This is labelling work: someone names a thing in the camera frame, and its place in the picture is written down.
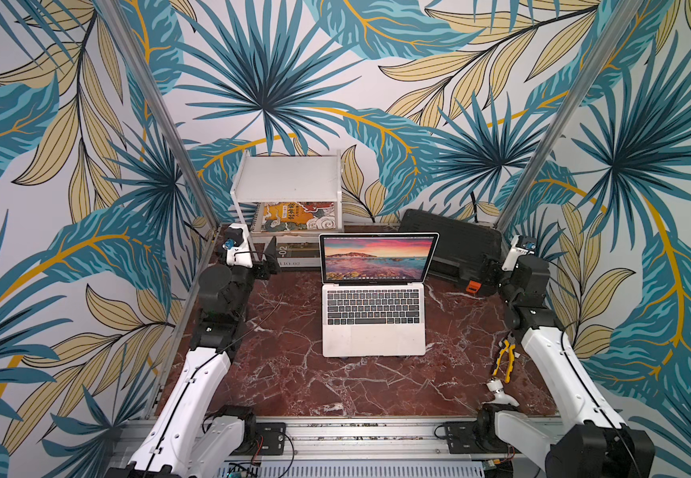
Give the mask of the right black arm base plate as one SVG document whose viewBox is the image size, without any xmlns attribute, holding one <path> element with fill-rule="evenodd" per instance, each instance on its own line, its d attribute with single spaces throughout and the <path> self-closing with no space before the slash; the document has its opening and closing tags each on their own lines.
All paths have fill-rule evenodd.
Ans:
<svg viewBox="0 0 691 478">
<path fill-rule="evenodd" d="M 476 421 L 447 421 L 442 424 L 443 438 L 452 455 L 482 454 L 486 452 L 478 436 Z"/>
</svg>

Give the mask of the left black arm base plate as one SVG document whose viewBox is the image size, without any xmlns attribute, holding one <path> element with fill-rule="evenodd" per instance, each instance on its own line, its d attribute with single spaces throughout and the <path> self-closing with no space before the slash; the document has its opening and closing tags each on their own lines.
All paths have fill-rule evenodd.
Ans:
<svg viewBox="0 0 691 478">
<path fill-rule="evenodd" d="M 249 424 L 240 454 L 281 456 L 285 452 L 287 424 L 285 422 L 260 422 Z"/>
</svg>

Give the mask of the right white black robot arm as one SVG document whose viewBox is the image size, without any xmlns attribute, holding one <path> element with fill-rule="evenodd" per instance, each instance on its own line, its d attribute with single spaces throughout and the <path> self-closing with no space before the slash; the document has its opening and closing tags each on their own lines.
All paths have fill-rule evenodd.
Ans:
<svg viewBox="0 0 691 478">
<path fill-rule="evenodd" d="M 548 262 L 534 254 L 507 259 L 498 293 L 508 307 L 506 343 L 522 347 L 538 368 L 564 431 L 548 433 L 490 380 L 495 398 L 478 414 L 478 444 L 487 451 L 514 450 L 548 477 L 647 477 L 655 446 L 646 432 L 628 426 L 592 382 L 568 328 L 544 304 L 548 276 Z"/>
</svg>

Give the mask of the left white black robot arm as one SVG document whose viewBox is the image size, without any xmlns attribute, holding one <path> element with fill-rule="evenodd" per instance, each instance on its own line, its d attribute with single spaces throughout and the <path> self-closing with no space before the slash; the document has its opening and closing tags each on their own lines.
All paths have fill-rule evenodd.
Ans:
<svg viewBox="0 0 691 478">
<path fill-rule="evenodd" d="M 226 230 L 216 263 L 198 278 L 200 318 L 183 370 L 159 418 L 128 464 L 108 477 L 213 477 L 236 450 L 255 442 L 254 412 L 228 406 L 207 425 L 208 407 L 248 334 L 248 304 L 257 281 L 278 274 L 277 242 L 256 252 L 248 232 Z"/>
</svg>

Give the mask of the silver laptop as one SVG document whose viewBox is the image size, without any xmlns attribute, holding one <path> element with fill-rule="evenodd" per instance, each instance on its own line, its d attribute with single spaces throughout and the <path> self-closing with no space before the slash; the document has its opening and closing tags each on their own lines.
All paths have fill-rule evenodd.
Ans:
<svg viewBox="0 0 691 478">
<path fill-rule="evenodd" d="M 326 358 L 426 354 L 425 281 L 438 240 L 436 232 L 319 237 Z"/>
</svg>

